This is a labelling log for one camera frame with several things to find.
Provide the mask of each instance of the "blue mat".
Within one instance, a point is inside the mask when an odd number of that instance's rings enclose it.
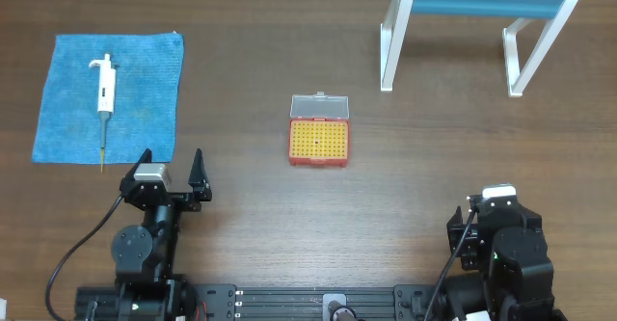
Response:
[[[169,162],[175,146],[175,107],[184,42],[176,33],[154,36],[66,35],[56,48],[42,94],[32,153],[38,163],[100,162],[99,68],[110,53],[116,74],[114,115],[107,123],[105,164],[134,163],[146,147]]]

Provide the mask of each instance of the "white stand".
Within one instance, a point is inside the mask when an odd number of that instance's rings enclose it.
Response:
[[[550,46],[557,38],[568,17],[572,13],[578,0],[564,0],[555,18],[547,21],[538,39],[529,60],[519,68],[519,53],[517,50],[516,34],[528,25],[533,19],[519,18],[510,27],[503,30],[503,48],[505,65],[508,77],[508,93],[510,96],[521,96],[531,76],[536,71]],[[405,31],[409,15],[412,12],[414,0],[392,0],[389,4],[386,20],[381,25],[381,90],[392,91],[394,73],[398,65],[398,58],[405,39]]]
[[[564,0],[555,18],[547,21],[536,46],[531,52],[531,56],[529,56],[527,63],[523,67],[523,71],[519,68],[517,33],[532,22],[533,19],[519,18],[510,27],[503,29],[503,52],[505,55],[505,70],[508,76],[508,94],[510,96],[519,97],[523,95],[524,88],[547,55],[552,42],[555,41],[561,28],[566,24],[577,2],[578,0]]]

